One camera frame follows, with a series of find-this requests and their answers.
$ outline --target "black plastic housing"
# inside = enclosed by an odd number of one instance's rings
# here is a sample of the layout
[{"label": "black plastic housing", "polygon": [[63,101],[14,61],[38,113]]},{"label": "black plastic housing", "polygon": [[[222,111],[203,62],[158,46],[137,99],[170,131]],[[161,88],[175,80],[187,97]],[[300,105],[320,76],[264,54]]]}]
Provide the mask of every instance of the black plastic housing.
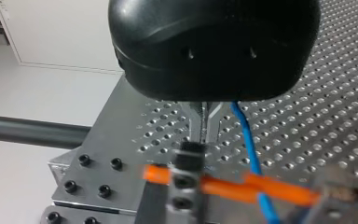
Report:
[{"label": "black plastic housing", "polygon": [[111,0],[120,66],[140,93],[174,101],[264,100],[299,80],[317,0]]}]

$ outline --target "perforated metal plate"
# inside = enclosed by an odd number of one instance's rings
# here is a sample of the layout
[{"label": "perforated metal plate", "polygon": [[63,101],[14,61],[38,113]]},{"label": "perforated metal plate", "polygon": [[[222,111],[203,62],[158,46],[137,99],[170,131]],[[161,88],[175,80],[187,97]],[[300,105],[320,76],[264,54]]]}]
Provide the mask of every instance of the perforated metal plate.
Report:
[{"label": "perforated metal plate", "polygon": [[[321,4],[319,38],[296,86],[276,99],[241,103],[265,174],[304,185],[327,164],[358,176],[358,0]],[[91,166],[74,160],[63,178],[62,183],[74,180],[79,190],[68,194],[61,183],[53,200],[133,214],[145,184],[143,165],[169,162],[172,149],[187,136],[188,120],[179,104],[147,99],[122,79],[79,149],[78,155],[90,155]],[[123,160],[123,171],[110,167],[113,158]],[[240,124],[227,112],[219,142],[206,154],[206,172],[239,182],[248,162]],[[115,191],[111,198],[97,196],[103,184]],[[290,208],[280,203],[278,210],[284,215]],[[257,208],[217,197],[209,209],[212,222],[261,220]]]}]

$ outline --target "orange tube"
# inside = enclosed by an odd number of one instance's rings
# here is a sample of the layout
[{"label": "orange tube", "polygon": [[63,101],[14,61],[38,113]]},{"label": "orange tube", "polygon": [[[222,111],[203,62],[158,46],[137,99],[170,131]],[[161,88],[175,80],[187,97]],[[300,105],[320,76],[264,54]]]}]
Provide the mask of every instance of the orange tube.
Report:
[{"label": "orange tube", "polygon": [[[162,185],[170,184],[171,173],[165,167],[146,165],[144,179]],[[301,206],[311,206],[319,199],[319,194],[299,186],[276,181],[271,177],[246,175],[245,184],[235,184],[210,176],[201,180],[201,190],[206,194],[218,195],[243,203],[254,203],[258,192]]]},{"label": "orange tube", "polygon": [[260,191],[275,199],[285,200],[300,206],[311,206],[319,200],[319,194],[300,186],[283,183],[261,175],[248,174],[245,185],[257,186]]},{"label": "orange tube", "polygon": [[210,176],[204,176],[201,181],[201,190],[206,194],[213,194],[242,203],[255,203],[257,188],[250,185],[234,184]]},{"label": "orange tube", "polygon": [[146,165],[144,179],[155,184],[168,185],[170,184],[171,172],[165,167]]}]

